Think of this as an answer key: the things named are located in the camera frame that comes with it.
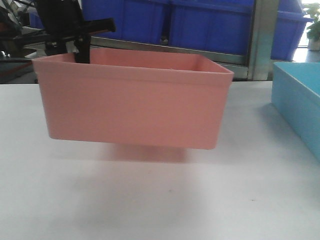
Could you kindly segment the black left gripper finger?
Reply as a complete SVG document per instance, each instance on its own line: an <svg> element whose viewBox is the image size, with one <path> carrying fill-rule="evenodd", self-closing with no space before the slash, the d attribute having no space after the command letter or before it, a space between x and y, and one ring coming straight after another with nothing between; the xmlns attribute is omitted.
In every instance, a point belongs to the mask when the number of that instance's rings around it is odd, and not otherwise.
<svg viewBox="0 0 320 240"><path fill-rule="evenodd" d="M91 37L87 34L79 35L74 40L74 45L77 49L77 52L74 53L75 62L80 64L89 64Z"/></svg>
<svg viewBox="0 0 320 240"><path fill-rule="evenodd" d="M113 18L85 20L79 27L80 31L87 34L104 33L116 31L116 24Z"/></svg>

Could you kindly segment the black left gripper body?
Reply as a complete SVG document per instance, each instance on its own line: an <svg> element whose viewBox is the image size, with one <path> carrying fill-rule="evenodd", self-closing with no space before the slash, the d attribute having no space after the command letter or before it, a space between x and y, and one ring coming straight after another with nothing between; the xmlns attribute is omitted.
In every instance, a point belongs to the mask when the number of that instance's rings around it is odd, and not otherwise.
<svg viewBox="0 0 320 240"><path fill-rule="evenodd" d="M45 42L66 42L84 38L84 17L77 0L36 0L34 2L46 34Z"/></svg>

